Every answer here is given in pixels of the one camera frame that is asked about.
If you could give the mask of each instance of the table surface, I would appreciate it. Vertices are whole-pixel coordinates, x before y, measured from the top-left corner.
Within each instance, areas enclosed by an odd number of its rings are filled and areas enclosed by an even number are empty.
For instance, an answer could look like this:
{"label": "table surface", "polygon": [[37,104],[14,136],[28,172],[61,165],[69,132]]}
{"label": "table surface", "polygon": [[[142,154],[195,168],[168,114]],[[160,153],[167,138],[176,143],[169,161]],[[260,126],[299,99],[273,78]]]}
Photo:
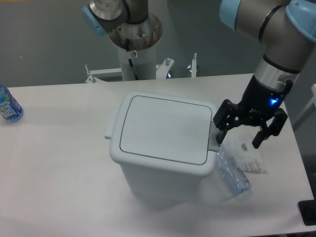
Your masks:
{"label": "table surface", "polygon": [[[289,120],[259,148],[264,174],[247,173],[252,189],[231,197],[217,172],[190,202],[135,195],[104,139],[113,107],[129,91],[239,102],[250,74],[16,87],[25,110],[0,120],[1,237],[244,237],[314,231],[297,202],[313,195]],[[258,128],[241,126],[255,135]]]}

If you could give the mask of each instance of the metal bolt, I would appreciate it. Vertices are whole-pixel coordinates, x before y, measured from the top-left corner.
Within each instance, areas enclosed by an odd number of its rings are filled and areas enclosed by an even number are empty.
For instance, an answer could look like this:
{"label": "metal bolt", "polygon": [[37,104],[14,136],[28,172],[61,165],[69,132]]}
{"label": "metal bolt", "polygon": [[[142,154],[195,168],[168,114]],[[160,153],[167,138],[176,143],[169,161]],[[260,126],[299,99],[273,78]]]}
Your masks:
{"label": "metal bolt", "polygon": [[136,57],[137,57],[137,52],[136,52],[136,50],[132,51],[132,54],[131,54],[131,55],[132,55],[133,58],[136,58]]}
{"label": "metal bolt", "polygon": [[171,62],[170,58],[166,58],[166,65],[169,66],[169,63]]}
{"label": "metal bolt", "polygon": [[90,75],[90,70],[89,70],[89,68],[88,68],[88,65],[87,65],[87,64],[85,65],[85,70],[87,71],[87,75]]}

